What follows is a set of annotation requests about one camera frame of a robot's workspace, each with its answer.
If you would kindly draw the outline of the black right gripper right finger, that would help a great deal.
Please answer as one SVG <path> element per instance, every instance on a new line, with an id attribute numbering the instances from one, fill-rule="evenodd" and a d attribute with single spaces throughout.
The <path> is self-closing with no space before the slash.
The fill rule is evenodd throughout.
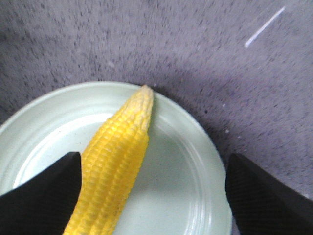
<path id="1" fill-rule="evenodd" d="M 311 235 L 313 202 L 241 154 L 232 154 L 225 191 L 242 235 Z"/>

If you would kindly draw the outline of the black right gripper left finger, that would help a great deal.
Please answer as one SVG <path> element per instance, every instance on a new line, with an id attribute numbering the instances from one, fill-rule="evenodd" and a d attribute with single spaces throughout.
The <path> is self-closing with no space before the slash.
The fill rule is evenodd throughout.
<path id="1" fill-rule="evenodd" d="M 81 156 L 69 152 L 0 197 L 2 235 L 61 235 L 81 189 Z"/>

